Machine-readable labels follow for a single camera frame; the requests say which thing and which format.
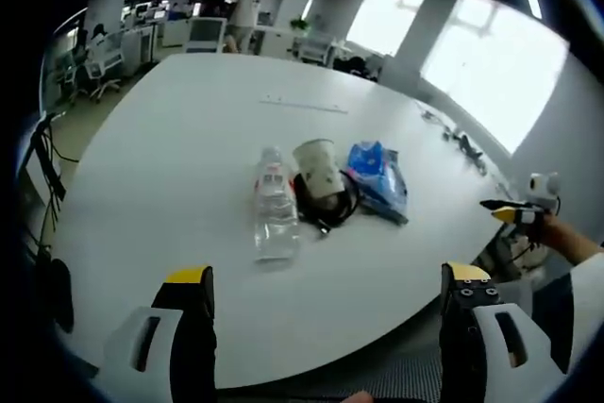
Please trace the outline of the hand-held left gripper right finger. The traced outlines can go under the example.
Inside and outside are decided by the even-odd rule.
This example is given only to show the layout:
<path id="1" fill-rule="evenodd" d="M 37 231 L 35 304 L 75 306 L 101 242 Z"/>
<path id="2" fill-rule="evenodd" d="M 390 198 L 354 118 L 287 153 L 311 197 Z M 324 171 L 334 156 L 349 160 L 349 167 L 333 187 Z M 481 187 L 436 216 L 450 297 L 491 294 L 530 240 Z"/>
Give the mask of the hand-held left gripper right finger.
<path id="1" fill-rule="evenodd" d="M 469 264 L 442 265 L 439 347 L 441 396 L 550 396 L 565 378 L 548 336 Z"/>

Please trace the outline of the person's right hand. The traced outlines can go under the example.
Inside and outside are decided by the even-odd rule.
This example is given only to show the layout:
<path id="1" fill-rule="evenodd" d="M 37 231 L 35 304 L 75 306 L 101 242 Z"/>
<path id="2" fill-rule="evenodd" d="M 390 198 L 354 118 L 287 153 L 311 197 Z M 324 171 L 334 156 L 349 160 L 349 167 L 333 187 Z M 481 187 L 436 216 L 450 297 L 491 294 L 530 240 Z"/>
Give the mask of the person's right hand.
<path id="1" fill-rule="evenodd" d="M 536 229 L 538 243 L 561 251 L 567 243 L 572 229 L 554 214 L 545 214 Z"/>

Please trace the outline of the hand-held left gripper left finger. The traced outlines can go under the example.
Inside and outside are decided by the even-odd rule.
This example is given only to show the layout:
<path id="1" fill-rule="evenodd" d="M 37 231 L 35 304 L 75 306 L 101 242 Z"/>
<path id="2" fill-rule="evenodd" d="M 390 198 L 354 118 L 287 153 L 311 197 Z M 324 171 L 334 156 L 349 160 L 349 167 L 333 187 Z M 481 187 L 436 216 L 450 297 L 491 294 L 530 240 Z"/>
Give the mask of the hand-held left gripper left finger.
<path id="1" fill-rule="evenodd" d="M 105 390 L 214 390 L 217 339 L 213 270 L 180 270 L 104 347 Z"/>

